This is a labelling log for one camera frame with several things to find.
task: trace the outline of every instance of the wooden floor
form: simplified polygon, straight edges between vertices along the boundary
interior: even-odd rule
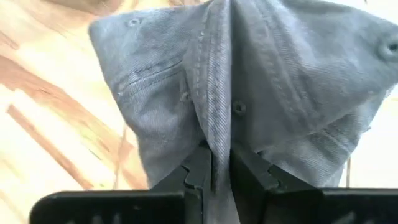
[[[1,223],[27,223],[31,206],[60,190],[146,188],[134,133],[105,85],[87,26],[181,2],[51,1],[64,4],[0,0]]]

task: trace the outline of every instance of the fabric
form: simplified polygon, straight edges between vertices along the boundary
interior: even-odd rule
[[[336,186],[398,82],[398,27],[323,1],[134,11],[94,22],[90,37],[151,185],[208,141],[209,223],[239,223],[231,142],[312,185]]]

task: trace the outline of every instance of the clamp jaw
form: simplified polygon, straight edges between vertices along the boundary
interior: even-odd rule
[[[318,189],[233,146],[231,187],[241,224],[398,223],[398,189]],[[60,192],[30,224],[206,224],[211,151],[200,145],[150,190]]]

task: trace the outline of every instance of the gray cap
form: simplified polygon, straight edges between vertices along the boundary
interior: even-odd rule
[[[208,141],[210,223],[239,223],[231,142],[312,185],[336,186],[398,82],[398,27],[323,1],[134,11],[94,22],[90,36],[151,185]]]

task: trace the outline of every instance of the baseball cap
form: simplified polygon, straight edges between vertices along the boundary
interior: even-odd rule
[[[337,186],[398,82],[398,27],[325,1],[133,11],[92,23],[90,37],[150,185],[208,142],[210,223],[239,223],[232,142],[309,184]]]

